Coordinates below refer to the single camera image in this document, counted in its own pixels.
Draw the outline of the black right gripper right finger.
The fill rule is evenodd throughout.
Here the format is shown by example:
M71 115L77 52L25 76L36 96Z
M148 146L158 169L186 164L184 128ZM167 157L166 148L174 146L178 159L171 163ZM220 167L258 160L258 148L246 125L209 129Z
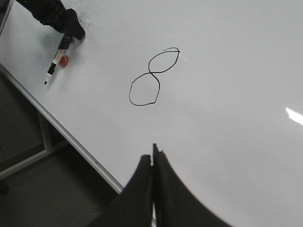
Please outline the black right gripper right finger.
M229 227L204 206L175 173L166 154L153 144L153 201L158 227Z

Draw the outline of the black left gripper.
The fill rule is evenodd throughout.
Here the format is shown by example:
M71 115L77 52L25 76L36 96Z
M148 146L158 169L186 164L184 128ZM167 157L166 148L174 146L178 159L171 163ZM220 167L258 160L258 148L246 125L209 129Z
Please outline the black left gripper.
M85 35L76 11L66 9L60 0L19 0L18 3L44 26L51 26L57 32L78 40Z

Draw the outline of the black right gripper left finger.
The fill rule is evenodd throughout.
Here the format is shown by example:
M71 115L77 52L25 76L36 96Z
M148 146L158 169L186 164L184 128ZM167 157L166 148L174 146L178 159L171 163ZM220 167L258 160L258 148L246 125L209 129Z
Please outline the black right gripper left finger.
M90 227L150 227L153 173L151 156L142 155L126 187Z

